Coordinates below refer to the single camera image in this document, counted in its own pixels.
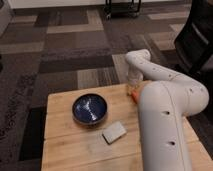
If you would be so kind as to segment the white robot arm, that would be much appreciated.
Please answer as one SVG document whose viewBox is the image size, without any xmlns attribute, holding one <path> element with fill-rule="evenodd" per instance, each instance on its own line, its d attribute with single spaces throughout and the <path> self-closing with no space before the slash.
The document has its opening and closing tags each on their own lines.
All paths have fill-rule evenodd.
<svg viewBox="0 0 213 171">
<path fill-rule="evenodd" d="M 146 77 L 139 93 L 138 112 L 144 171 L 192 171 L 183 118 L 202 112 L 209 103 L 206 86 L 151 61 L 147 49 L 130 51 L 130 83 Z"/>
</svg>

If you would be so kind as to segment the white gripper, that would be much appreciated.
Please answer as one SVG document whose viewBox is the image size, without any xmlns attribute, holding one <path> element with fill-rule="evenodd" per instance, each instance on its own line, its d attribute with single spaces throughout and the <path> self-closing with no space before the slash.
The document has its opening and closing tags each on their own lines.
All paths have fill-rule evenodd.
<svg viewBox="0 0 213 171">
<path fill-rule="evenodd" d="M 132 95 L 137 90 L 137 86 L 143 81 L 143 75 L 140 72 L 127 74 L 127 95 Z"/>
</svg>

